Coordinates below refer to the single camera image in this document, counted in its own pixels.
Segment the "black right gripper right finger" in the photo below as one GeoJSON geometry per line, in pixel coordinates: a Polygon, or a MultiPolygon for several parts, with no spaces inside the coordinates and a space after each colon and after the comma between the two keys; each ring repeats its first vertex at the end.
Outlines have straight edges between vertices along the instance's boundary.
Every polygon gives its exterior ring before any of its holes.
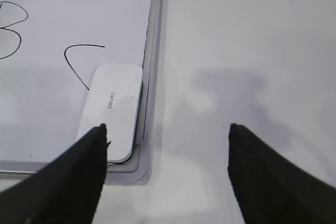
{"type": "Polygon", "coordinates": [[[228,135],[228,175],[245,223],[335,223],[335,187],[241,124],[228,135]]]}

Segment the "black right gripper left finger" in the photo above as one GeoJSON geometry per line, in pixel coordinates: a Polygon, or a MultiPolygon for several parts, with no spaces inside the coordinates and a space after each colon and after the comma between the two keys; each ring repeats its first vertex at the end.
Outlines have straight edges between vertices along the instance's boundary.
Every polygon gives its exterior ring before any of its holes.
{"type": "Polygon", "coordinates": [[[93,127],[47,166],[1,192],[1,223],[92,223],[107,149],[106,125],[93,127]]]}

